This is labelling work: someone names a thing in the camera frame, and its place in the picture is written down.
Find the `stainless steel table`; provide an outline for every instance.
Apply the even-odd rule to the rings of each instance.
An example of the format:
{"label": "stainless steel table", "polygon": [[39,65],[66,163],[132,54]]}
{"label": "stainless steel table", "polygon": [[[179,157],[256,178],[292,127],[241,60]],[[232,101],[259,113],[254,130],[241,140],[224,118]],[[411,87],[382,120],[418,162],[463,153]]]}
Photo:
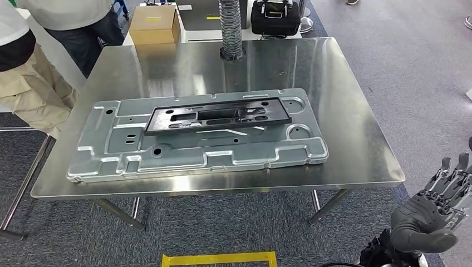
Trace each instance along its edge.
{"label": "stainless steel table", "polygon": [[[393,187],[405,180],[354,75],[334,38],[243,42],[237,63],[219,58],[220,42],[107,47],[102,52],[61,138],[31,196],[42,200],[91,199],[125,222],[135,220],[140,196],[218,192],[312,190],[313,223],[350,189]],[[92,105],[103,100],[187,96],[301,87],[307,91],[330,153],[322,165],[174,176],[145,180],[79,183],[66,170]],[[321,210],[314,190],[339,189]],[[106,198],[135,197],[132,216]]]}

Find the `khaki pants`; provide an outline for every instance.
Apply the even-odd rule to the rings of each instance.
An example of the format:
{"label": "khaki pants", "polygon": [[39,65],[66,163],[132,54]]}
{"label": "khaki pants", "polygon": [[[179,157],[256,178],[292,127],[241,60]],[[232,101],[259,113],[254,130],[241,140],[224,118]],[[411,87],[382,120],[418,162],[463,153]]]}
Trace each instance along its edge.
{"label": "khaki pants", "polygon": [[31,127],[58,138],[75,104],[77,92],[36,44],[28,61],[0,72],[0,103]]}

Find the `cable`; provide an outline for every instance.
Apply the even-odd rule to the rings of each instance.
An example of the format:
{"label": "cable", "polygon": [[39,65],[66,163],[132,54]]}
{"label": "cable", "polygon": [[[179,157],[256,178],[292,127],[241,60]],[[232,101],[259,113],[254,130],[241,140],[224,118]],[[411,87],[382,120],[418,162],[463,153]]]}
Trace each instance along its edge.
{"label": "cable", "polygon": [[320,267],[331,267],[331,266],[364,267],[362,265],[358,265],[354,263],[327,263],[327,264],[321,265]]}

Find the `shoe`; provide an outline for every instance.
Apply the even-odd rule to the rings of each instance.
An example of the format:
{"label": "shoe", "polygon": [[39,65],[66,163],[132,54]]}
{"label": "shoe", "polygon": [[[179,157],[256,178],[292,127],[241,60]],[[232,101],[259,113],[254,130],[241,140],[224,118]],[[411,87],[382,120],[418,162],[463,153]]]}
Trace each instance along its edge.
{"label": "shoe", "polygon": [[350,6],[354,6],[355,4],[357,4],[360,0],[346,0],[346,4],[350,5]]}

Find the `robotic hand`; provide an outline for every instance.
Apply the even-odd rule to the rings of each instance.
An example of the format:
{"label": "robotic hand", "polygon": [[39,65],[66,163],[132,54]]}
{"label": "robotic hand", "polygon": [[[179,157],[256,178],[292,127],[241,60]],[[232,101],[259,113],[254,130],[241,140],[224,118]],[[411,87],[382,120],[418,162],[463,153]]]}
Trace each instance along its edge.
{"label": "robotic hand", "polygon": [[450,170],[451,158],[425,188],[391,215],[392,229],[385,229],[361,253],[365,267],[427,266],[421,253],[441,253],[457,243],[454,230],[468,215],[472,204],[472,166],[469,154],[459,155]]}

